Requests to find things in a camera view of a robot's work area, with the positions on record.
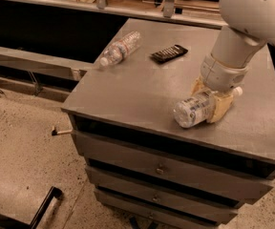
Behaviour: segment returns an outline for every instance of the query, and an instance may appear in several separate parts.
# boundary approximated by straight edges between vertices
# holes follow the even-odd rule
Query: tabletop
[[[243,95],[221,121],[182,129],[173,107],[189,97],[220,31],[129,19],[113,41],[130,31],[141,33],[141,47],[104,70],[97,59],[63,104],[64,112],[275,163],[275,72],[267,47],[250,61]],[[175,44],[189,52],[163,65],[150,59],[150,53]]]

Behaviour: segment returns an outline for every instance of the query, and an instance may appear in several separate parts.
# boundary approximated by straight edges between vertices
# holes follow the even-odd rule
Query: drawer front
[[[162,222],[182,229],[217,229],[217,226],[207,224],[196,219],[186,218],[172,212],[140,203],[139,201],[124,199],[122,196],[112,195],[95,189],[95,196],[103,204],[137,214],[150,220]]]
[[[163,189],[150,183],[106,172],[91,166],[87,166],[86,171],[90,182],[96,186],[141,198],[197,217],[216,221],[218,224],[226,224],[237,216],[234,209],[227,208],[226,206],[214,206],[208,201],[201,201],[187,195],[181,196],[175,191]]]
[[[114,139],[84,134],[76,134],[75,138],[79,145],[77,149],[86,158],[167,179],[225,198],[252,204],[272,188],[260,179],[235,177],[230,175],[230,170],[227,173],[218,172],[206,168],[204,163],[196,165],[182,162]]]

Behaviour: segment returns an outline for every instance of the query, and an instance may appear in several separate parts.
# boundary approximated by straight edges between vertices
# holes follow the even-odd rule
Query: gray cabinet
[[[95,63],[62,108],[95,196],[183,229],[226,224],[268,193],[275,178],[275,86],[267,80],[275,75],[260,68],[268,51],[251,61],[245,97],[221,122],[183,130],[173,105],[188,95],[218,31],[130,19],[119,34],[133,30],[141,31],[142,48],[105,71]],[[190,53],[164,66],[147,60],[158,48],[154,41],[167,48],[171,39]]]

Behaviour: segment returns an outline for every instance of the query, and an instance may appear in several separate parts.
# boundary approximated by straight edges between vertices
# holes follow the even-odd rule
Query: black remote control
[[[168,49],[165,49],[159,52],[154,52],[151,54],[151,57],[157,62],[159,62],[160,64],[162,64],[176,57],[185,55],[187,52],[188,50],[185,49],[184,47],[180,45],[175,45]]]

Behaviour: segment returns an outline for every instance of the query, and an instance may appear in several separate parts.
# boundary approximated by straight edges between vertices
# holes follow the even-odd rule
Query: plastic bottle
[[[183,128],[190,128],[211,117],[215,111],[215,92],[204,88],[190,98],[180,101],[174,108],[174,117]],[[241,87],[233,90],[233,96],[243,94]]]
[[[104,67],[118,64],[140,46],[140,39],[138,31],[126,34],[104,51],[100,64]]]

